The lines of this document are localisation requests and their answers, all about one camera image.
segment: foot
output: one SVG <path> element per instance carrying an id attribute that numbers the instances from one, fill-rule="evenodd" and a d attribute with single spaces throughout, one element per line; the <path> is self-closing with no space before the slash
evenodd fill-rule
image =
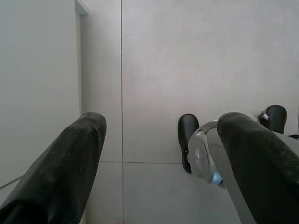
<path id="1" fill-rule="evenodd" d="M 197 118 L 192 114 L 184 114 L 178 120 L 178 142 L 182 149 L 182 163 L 184 170 L 191 174 L 190 163 L 188 162 L 188 142 L 193 133 L 199 128 Z"/>
<path id="2" fill-rule="evenodd" d="M 261 125 L 270 129 L 271 131 L 283 134 L 286 122 L 286 110 L 283 106 L 279 105 L 269 106 L 259 116 L 259 121 Z"/>

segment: black shoe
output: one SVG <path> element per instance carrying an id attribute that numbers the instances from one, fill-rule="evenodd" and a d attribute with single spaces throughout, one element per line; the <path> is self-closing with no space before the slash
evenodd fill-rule
<path id="1" fill-rule="evenodd" d="M 264 113 L 268 115 L 267 119 L 263 116 Z M 269 130 L 283 134 L 286 122 L 286 110 L 283 106 L 279 105 L 269 106 L 266 111 L 259 116 L 259 121 L 261 125 Z"/>
<path id="2" fill-rule="evenodd" d="M 182 163 L 184 170 L 191 174 L 190 163 L 187 155 L 189 153 L 188 142 L 193 133 L 199 128 L 197 118 L 192 114 L 184 114 L 178 120 L 178 142 L 182 149 Z"/>

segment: floor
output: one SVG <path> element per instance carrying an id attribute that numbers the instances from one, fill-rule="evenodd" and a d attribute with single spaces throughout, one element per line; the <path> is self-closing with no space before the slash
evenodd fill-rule
<path id="1" fill-rule="evenodd" d="M 88 224 L 239 224 L 226 190 L 185 173 L 177 121 L 272 104 L 298 133 L 299 2 L 85 0 L 83 111 L 107 119 Z"/>

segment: white wall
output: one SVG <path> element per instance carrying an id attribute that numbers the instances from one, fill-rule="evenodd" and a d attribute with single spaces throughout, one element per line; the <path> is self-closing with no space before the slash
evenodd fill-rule
<path id="1" fill-rule="evenodd" d="M 74 0 L 0 1 L 0 186 L 80 115 Z"/>

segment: floor tile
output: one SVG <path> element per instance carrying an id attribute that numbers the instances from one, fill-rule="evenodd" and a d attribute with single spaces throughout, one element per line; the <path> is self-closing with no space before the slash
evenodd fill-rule
<path id="1" fill-rule="evenodd" d="M 124 164 L 124 218 L 128 224 L 240 224 L 219 186 L 178 164 Z"/>
<path id="2" fill-rule="evenodd" d="M 177 121 L 272 104 L 298 129 L 299 15 L 272 0 L 123 0 L 126 162 L 179 162 Z"/>
<path id="3" fill-rule="evenodd" d="M 122 164 L 101 162 L 86 206 L 86 223 L 118 222 L 122 222 Z"/>
<path id="4" fill-rule="evenodd" d="M 101 161 L 121 161 L 121 2 L 85 0 L 81 17 L 83 112 L 107 120 Z"/>

